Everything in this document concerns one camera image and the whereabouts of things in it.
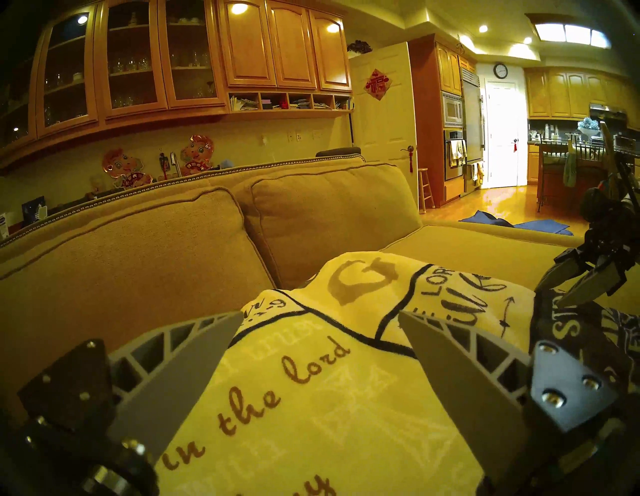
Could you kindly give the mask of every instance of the couch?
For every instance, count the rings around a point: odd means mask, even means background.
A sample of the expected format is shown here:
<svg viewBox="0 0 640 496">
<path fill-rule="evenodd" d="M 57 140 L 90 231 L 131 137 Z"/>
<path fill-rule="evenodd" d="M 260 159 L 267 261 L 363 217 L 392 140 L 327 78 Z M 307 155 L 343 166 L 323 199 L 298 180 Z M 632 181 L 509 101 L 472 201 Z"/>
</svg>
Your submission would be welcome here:
<svg viewBox="0 0 640 496">
<path fill-rule="evenodd" d="M 293 289 L 344 253 L 396 253 L 535 288 L 579 237 L 423 221 L 403 174 L 360 155 L 261 164 L 151 184 L 31 225 L 0 244 L 0 398 L 78 342 L 108 353 L 151 329 Z M 637 267 L 599 303 L 640 313 Z"/>
</svg>

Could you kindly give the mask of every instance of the screw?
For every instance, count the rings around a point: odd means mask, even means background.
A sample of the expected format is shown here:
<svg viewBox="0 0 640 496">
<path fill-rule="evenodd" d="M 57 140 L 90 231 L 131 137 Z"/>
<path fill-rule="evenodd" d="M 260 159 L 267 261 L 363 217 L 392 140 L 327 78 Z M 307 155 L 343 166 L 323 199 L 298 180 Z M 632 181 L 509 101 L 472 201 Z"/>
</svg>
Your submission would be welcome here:
<svg viewBox="0 0 640 496">
<path fill-rule="evenodd" d="M 551 353 L 552 355 L 558 352 L 557 348 L 555 346 L 551 346 L 550 344 L 542 343 L 538 347 L 540 348 L 540 351 L 544 351 L 545 353 Z"/>
<path fill-rule="evenodd" d="M 600 389 L 600 381 L 593 376 L 585 376 L 582 378 L 582 384 L 588 389 L 596 391 Z"/>
<path fill-rule="evenodd" d="M 560 408 L 566 402 L 562 393 L 555 391 L 553 389 L 546 389 L 542 393 L 542 401 L 556 408 Z"/>
</svg>

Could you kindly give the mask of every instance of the glass cabinet door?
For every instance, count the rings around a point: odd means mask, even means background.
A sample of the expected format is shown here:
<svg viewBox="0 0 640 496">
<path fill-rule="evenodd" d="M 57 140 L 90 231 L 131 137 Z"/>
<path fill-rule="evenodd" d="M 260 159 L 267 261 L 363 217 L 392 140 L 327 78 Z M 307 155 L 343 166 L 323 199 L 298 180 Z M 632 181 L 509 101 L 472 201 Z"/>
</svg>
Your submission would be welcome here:
<svg viewBox="0 0 640 496">
<path fill-rule="evenodd" d="M 156 0 L 106 0 L 96 46 L 107 117 L 166 108 Z"/>
<path fill-rule="evenodd" d="M 57 20 L 45 34 L 38 70 L 38 136 L 97 120 L 94 17 L 94 5 L 78 9 Z"/>
<path fill-rule="evenodd" d="M 211 0 L 158 0 L 164 85 L 171 108 L 224 105 Z"/>
</svg>

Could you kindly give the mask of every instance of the microwave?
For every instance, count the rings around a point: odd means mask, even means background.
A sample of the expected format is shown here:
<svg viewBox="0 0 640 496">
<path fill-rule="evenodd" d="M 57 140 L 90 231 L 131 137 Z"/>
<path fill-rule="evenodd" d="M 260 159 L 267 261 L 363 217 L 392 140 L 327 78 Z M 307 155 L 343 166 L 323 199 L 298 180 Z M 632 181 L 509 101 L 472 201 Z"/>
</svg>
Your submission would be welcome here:
<svg viewBox="0 0 640 496">
<path fill-rule="evenodd" d="M 442 123 L 444 127 L 462 127 L 462 97 L 442 92 Z"/>
</svg>

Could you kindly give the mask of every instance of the white door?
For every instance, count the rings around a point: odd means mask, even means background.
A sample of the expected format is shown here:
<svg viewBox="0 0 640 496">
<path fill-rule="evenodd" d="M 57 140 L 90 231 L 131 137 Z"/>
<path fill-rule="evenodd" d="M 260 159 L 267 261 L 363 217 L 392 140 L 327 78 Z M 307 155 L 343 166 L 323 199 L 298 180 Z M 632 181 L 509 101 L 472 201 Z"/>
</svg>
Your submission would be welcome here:
<svg viewBox="0 0 640 496">
<path fill-rule="evenodd" d="M 349 59 L 355 110 L 352 114 L 353 140 L 367 161 L 396 165 L 406 177 L 418 205 L 418 153 L 409 167 L 409 145 L 415 148 L 415 113 L 409 47 L 400 43 Z M 391 80 L 387 93 L 376 100 L 365 90 L 371 73 L 378 69 Z"/>
<path fill-rule="evenodd" d="M 518 148 L 527 146 L 518 140 L 518 93 L 516 83 L 486 84 L 487 128 L 489 154 L 484 188 L 504 188 L 518 185 Z"/>
</svg>

